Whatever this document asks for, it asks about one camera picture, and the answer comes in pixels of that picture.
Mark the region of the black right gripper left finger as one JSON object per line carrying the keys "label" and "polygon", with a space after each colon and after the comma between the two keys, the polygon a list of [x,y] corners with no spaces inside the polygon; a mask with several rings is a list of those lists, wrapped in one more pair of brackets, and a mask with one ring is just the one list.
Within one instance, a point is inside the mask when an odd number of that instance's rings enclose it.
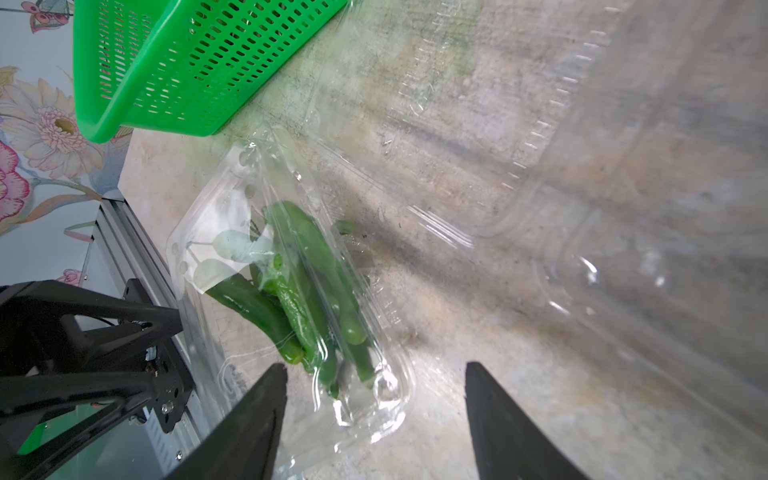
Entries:
{"label": "black right gripper left finger", "polygon": [[271,365],[170,479],[270,479],[287,404],[288,373]]}

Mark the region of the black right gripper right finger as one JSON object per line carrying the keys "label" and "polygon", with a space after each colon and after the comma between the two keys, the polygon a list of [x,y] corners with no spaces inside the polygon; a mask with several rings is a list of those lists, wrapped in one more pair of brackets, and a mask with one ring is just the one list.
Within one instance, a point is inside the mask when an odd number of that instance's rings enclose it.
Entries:
{"label": "black right gripper right finger", "polygon": [[476,361],[466,365],[465,401],[481,479],[588,479]]}

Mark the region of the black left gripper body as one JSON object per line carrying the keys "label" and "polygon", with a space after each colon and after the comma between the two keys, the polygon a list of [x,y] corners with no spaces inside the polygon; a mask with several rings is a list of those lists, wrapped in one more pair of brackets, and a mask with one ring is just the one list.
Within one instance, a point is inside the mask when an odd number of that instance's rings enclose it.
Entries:
{"label": "black left gripper body", "polygon": [[140,359],[153,378],[154,397],[147,404],[164,433],[173,432],[182,419],[194,381],[175,342],[183,330],[178,310],[154,304],[137,278],[127,281],[124,299],[138,306],[137,317],[124,321],[129,332],[129,358]]}

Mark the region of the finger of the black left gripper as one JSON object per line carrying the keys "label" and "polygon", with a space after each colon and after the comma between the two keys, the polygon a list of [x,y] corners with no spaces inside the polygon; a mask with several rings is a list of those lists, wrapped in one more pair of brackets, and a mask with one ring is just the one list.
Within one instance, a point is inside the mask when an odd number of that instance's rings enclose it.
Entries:
{"label": "finger of the black left gripper", "polygon": [[122,325],[138,305],[53,280],[1,288],[1,379],[146,372],[131,360]]}
{"label": "finger of the black left gripper", "polygon": [[46,479],[156,398],[146,372],[1,379],[1,477]]}

